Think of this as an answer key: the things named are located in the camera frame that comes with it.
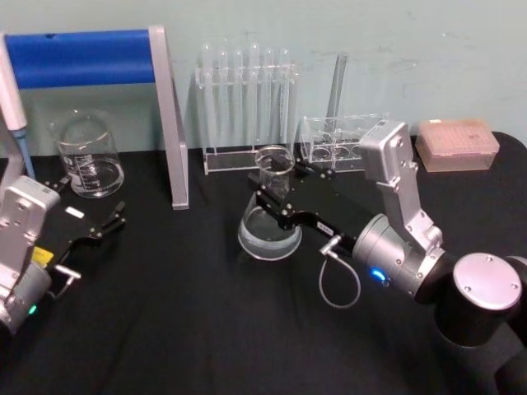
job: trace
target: blue bar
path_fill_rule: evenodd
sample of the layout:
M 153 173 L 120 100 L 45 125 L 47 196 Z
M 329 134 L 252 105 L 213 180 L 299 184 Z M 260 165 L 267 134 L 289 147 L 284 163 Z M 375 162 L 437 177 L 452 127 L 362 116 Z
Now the blue bar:
M 154 82 L 148 30 L 7 35 L 20 89 Z

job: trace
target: clear acrylic rack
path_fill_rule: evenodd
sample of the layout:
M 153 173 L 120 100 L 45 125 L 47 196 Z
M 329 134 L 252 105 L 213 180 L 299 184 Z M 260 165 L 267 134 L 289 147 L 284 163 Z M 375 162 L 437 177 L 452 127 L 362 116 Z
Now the clear acrylic rack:
M 287 49 L 203 47 L 195 81 L 205 174 L 254 169 L 258 148 L 294 142 L 298 77 Z

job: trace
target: black robot arm segment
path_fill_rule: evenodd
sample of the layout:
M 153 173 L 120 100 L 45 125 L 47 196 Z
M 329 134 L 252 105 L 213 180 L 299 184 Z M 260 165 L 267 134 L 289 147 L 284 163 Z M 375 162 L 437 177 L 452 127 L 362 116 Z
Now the black robot arm segment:
M 352 253 L 353 246 L 373 214 L 333 189 L 334 172 L 321 170 L 302 161 L 295 165 L 295 178 L 289 192 L 280 198 L 259 184 L 250 174 L 250 187 L 257 203 L 275 218 L 283 229 L 303 225 L 322 235 L 342 238 L 340 247 Z

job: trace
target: metal bracket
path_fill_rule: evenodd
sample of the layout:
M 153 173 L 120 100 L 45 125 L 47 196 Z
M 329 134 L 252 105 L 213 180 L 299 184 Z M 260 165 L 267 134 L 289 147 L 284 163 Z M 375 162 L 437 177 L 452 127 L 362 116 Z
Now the metal bracket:
M 361 139 L 360 150 L 366 178 L 382 192 L 390 226 L 417 251 L 439 248 L 441 230 L 421 209 L 408 125 L 380 121 Z
M 148 35 L 172 189 L 172 208 L 185 210 L 189 208 L 189 158 L 165 28 L 151 26 Z

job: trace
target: test tube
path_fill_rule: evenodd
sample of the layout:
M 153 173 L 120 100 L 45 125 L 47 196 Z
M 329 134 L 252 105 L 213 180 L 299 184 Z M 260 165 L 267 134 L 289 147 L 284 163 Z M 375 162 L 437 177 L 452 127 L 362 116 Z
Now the test tube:
M 279 57 L 280 64 L 280 142 L 287 143 L 287 116 L 289 107 L 289 50 L 282 49 Z
M 234 136 L 238 138 L 243 136 L 244 130 L 244 54 L 241 51 L 235 51 L 232 64 L 234 68 L 234 86 L 232 87 L 232 120 Z
M 260 90 L 260 122 L 259 135 L 265 139 L 265 143 L 273 143 L 270 138 L 271 123 L 271 82 L 273 80 L 274 69 L 273 50 L 266 49 L 263 55 L 263 81 Z
M 259 46 L 254 43 L 249 49 L 249 84 L 247 86 L 247 133 L 250 143 L 260 143 L 258 135 L 258 68 Z
M 218 54 L 218 73 L 220 85 L 218 87 L 218 107 L 220 118 L 220 132 L 218 136 L 219 146 L 225 146 L 228 141 L 230 119 L 229 119 L 229 94 L 227 90 L 229 78 L 229 58 L 226 51 L 220 51 Z
M 298 93 L 298 85 L 296 84 L 298 80 L 298 73 L 293 72 L 291 75 L 291 84 L 289 86 L 289 105 L 287 107 L 287 129 L 286 129 L 286 141 L 284 143 L 289 143 L 289 150 L 291 152 L 295 151 L 295 138 L 296 138 L 296 101 Z
M 206 44 L 202 50 L 203 60 L 203 75 L 205 76 L 205 109 L 207 111 L 207 131 L 208 140 L 217 154 L 217 122 L 216 122 L 216 108 L 214 105 L 214 91 L 212 89 L 212 50 L 210 45 Z

